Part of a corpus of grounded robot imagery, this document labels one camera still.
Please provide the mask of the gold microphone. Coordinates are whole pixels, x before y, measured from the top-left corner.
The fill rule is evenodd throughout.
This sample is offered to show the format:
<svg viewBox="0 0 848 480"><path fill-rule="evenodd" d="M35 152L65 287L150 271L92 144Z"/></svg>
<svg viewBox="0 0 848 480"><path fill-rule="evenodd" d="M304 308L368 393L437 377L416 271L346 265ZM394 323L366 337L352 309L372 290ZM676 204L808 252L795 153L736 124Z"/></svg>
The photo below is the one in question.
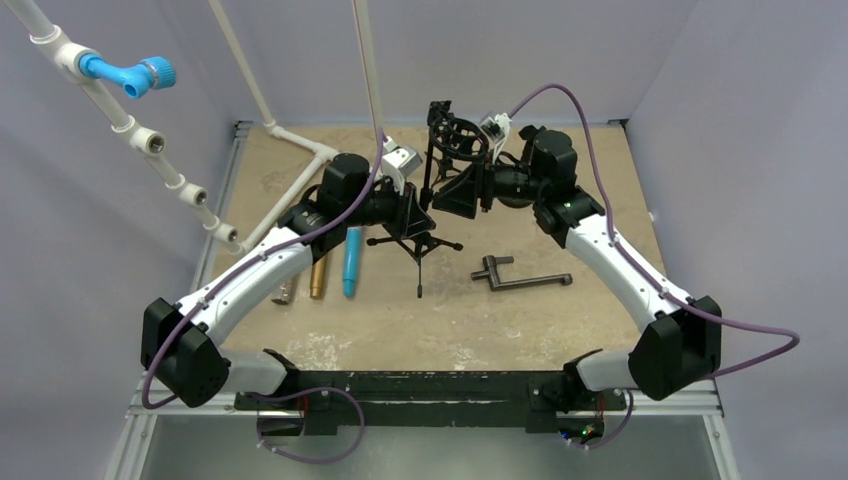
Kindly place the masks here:
<svg viewBox="0 0 848 480"><path fill-rule="evenodd" d="M309 284L309 298L312 300L321 300L325 296L328 265L328 255L316 260L312 265Z"/></svg>

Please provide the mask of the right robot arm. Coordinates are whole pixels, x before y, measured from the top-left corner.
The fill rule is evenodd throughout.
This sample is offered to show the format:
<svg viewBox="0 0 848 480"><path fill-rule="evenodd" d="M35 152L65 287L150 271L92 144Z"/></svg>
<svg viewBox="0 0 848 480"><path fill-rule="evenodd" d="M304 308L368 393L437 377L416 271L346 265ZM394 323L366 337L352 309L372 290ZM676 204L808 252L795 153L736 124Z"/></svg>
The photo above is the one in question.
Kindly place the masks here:
<svg viewBox="0 0 848 480"><path fill-rule="evenodd" d="M636 389L660 401L715 373L721 362L722 310L709 296L695 298L676 286L611 224L611 214L577 183L578 154L571 138L544 127L525 127L521 158L505 164L495 153L472 154L464 140L443 147L468 166L433 195L436 210L472 219L493 201L532 208L539 228L579 258L616 296L640 337L630 351L591 352L563 367L561 392L584 407L607 389Z"/></svg>

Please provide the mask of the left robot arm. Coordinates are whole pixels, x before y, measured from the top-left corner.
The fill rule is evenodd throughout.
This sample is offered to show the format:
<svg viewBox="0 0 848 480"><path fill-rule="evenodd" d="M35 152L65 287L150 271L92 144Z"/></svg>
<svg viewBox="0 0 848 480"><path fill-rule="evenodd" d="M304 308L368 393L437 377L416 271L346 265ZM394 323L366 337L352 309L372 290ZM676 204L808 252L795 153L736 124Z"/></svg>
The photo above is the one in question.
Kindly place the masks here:
<svg viewBox="0 0 848 480"><path fill-rule="evenodd" d="M170 391L170 400L191 408L222 392L255 394L275 409L292 405L298 382L290 361L273 350L226 353L223 344L273 290L342 244L349 228L382 225L396 241L419 240L432 230L435 223L418 209L408 180L422 163L407 147L383 154L377 167L357 154L337 155L312 192L224 274L177 302L151 302L143 313L142 405L167 405L151 399L154 381Z"/></svg>

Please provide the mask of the blue microphone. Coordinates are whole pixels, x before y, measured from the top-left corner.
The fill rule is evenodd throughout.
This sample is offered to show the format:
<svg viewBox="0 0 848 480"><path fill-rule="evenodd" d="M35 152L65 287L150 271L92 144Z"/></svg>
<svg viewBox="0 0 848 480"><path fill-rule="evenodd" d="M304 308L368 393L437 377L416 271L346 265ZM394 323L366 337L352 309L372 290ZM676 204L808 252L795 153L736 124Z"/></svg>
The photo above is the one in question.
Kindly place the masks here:
<svg viewBox="0 0 848 480"><path fill-rule="evenodd" d="M342 291L345 298L353 298L356 294L359 282L363 233L363 227L351 227L347 230L342 277Z"/></svg>

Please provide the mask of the glitter silver-head microphone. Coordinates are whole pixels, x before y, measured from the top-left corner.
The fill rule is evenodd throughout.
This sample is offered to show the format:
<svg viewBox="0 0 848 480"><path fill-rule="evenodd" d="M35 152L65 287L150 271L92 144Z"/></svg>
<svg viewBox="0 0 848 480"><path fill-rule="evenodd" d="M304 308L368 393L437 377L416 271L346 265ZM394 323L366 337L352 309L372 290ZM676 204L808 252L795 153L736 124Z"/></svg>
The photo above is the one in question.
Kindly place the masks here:
<svg viewBox="0 0 848 480"><path fill-rule="evenodd" d="M291 278L283 282L271 296L271 302L276 305L288 306L291 305L297 289L297 280Z"/></svg>

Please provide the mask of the black shock-mount tripod stand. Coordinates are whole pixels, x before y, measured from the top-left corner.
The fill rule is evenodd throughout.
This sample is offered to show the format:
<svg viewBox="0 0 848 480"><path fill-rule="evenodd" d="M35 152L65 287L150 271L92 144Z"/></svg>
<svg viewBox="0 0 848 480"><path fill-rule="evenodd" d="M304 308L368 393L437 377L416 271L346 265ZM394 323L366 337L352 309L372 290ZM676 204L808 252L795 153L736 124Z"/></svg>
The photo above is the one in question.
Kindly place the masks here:
<svg viewBox="0 0 848 480"><path fill-rule="evenodd" d="M450 100L436 100L429 105L427 114L428 144L424 160L423 186L417 188L420 207L428 213L434 194L471 162L490 159L489 142L479 124L456 116ZM373 247L384 243L399 245L415 261L418 268L422 260L439 247L461 251L464 245L441 239L432 231L412 239L369 238L366 245Z"/></svg>

